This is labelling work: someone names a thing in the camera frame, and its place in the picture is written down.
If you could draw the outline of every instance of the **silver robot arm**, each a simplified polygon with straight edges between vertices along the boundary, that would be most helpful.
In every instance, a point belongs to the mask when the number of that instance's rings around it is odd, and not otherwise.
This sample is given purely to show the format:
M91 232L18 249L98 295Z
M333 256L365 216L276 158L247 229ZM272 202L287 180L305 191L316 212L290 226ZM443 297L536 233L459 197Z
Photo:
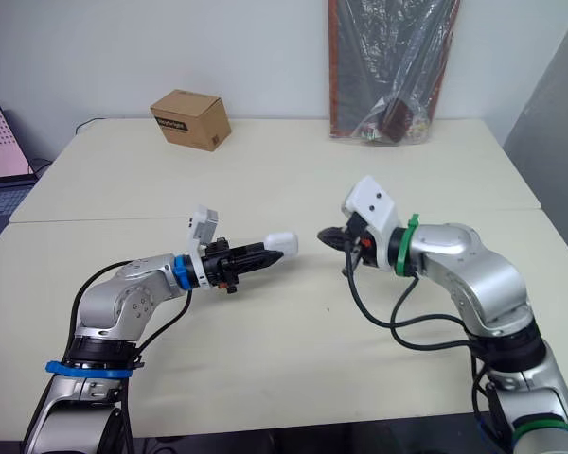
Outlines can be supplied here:
M217 213L200 207L189 220L189 255L157 255L134 260L111 279L87 289L74 307L75 330L31 419L25 454L122 452L124 392L133 370L142 367L136 346L154 310L193 288L236 291L238 275L294 256L296 235L270 234L262 242L230 248L212 242ZM191 294L187 295L185 313Z
M568 388L518 271L471 227L418 225L415 215L402 228L394 202L372 177L352 188L343 212L346 226L318 237L337 250L351 243L354 267L362 261L400 276L419 274L451 294L471 353L485 364L488 406L507 452L515 445L516 454L568 453Z

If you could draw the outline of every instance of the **green ring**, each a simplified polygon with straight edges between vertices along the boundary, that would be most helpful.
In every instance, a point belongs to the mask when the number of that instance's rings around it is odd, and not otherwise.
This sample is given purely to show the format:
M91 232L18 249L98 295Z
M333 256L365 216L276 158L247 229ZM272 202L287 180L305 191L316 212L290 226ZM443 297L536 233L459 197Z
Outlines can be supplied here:
M539 419L537 421L531 421L529 423L522 424L515 432L513 432L514 443L520 440L522 435L525 435L530 430L536 430L537 428L563 428L568 430L568 425L563 421L558 421L557 419Z
M413 233L418 227L418 214L414 213L413 216L408 221L408 228L401 237L401 242L399 243L398 251L398 262L396 262L396 274L398 276L404 276L404 265L406 264L406 255L408 255L408 250L410 249L410 240L413 237Z

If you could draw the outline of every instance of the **black cable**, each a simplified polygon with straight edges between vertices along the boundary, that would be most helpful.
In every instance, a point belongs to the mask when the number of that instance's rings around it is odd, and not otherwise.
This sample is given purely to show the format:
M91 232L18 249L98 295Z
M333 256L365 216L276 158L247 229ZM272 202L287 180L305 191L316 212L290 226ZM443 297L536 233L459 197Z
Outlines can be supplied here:
M490 441L499 449L501 449L505 454L510 454L509 449L503 444L503 442L496 436L494 431L486 424L484 419L482 418L482 413L480 412L480 408L477 403L477 392L481 388L480 382L486 372L488 371L488 365L484 363L480 372L476 374L473 378L473 383L471 384L471 407L473 409L473 417L477 421L477 424L482 429L484 434L490 439Z
M400 295L396 305L394 306L394 310L391 311L391 335L399 343L401 346L409 348L411 350L418 350L419 352L433 352L436 350L445 350L448 348L455 348L455 347L469 347L470 349L473 348L473 344L468 340L453 340L450 342L441 342L441 343L432 343L432 344L418 344L418 343L411 343L407 340L402 339L398 332L396 331L396 315L398 315L398 311L401 308L402 303L408 298L408 295L415 289L418 284L418 277L414 277L413 282L410 283L410 286Z
M78 131L80 130L80 128L81 128L82 126L89 124L91 121L104 120L104 119L105 119L104 116L96 116L96 117L94 117L94 118L91 118L90 120L86 120L85 122L80 123L80 124L77 125L77 127L76 127L76 134L78 134Z
M349 290L351 291L351 296L353 297L353 301L355 301L356 306L360 309L362 314L370 322L372 322L376 326L380 326L381 328L391 329L391 327L392 327L391 323L384 322L382 320L377 319L375 316L373 316L368 311L366 306L364 306L364 303L362 302L362 298L360 297L360 294L358 293L358 290L356 288L355 278L353 276L353 264L352 264L352 261L351 261L351 243L349 241L345 242L344 250L345 250L347 282L349 283ZM417 285L416 283L411 284L411 286L412 286L411 291L416 285ZM449 314L421 315L419 317L415 317L413 319L405 320L403 322L395 322L395 327L396 328L403 328L404 326L409 326L411 324L424 322L424 321L428 321L428 320L447 320L449 322L457 323L457 324L461 325L463 328L465 328L465 324L463 323L463 321L461 319L459 319L458 317L454 317L453 315L449 315Z
M122 423L124 430L124 446L126 446L127 454L134 454L133 429L131 427L131 414L129 412L129 379L122 380L122 398L120 405L122 407Z
M45 159L45 158L32 158L29 161L31 163L33 163L34 161L44 161L45 163L53 164L53 162L50 159Z
M134 349L132 361L136 361L138 358L140 358L141 353L143 353L143 350L145 350L153 341L155 341L155 339L158 336L160 336L167 329L169 329L171 326L173 326L175 323L177 323L179 321L179 319L181 319L181 317L186 315L186 312L189 309L189 305L191 304L191 294L192 294L192 291L188 290L187 291L186 303L184 304L181 311L177 315L175 315L172 319L170 319L170 322L165 323L160 329L156 330L151 336L149 336L145 340L145 342L143 342L138 348Z
M132 260L124 260L122 262L117 262L113 263L112 265L108 265L105 268L101 268L99 271L97 271L95 274L89 277L86 280L86 282L84 282L84 284L82 284L82 287L80 287L80 290L78 290L78 293L74 298L74 304L72 304L72 312L69 316L69 333L67 335L67 344L66 344L67 346L65 347L65 352L63 353L62 361L65 360L65 356L67 355L67 352L69 351L69 348L72 346L72 342L74 341L74 333L76 332L76 323L78 322L78 308L80 307L80 300L82 299L82 295L84 294L84 292L91 286L91 284L93 284L93 282L95 282L101 276L101 274L109 270L113 270L114 268L122 267L131 262Z
M47 167L50 166L51 164L53 164L53 163L44 164L43 166L40 166L40 167L34 169L34 172L35 172L35 173L38 173L40 170L42 170L43 168L47 168Z

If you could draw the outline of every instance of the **brown box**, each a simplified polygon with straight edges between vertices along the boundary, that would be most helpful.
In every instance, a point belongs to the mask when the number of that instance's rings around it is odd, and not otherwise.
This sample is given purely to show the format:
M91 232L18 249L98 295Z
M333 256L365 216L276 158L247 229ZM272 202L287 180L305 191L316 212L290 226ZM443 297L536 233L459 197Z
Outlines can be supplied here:
M214 151L231 132L217 96L173 90L150 109L171 144Z

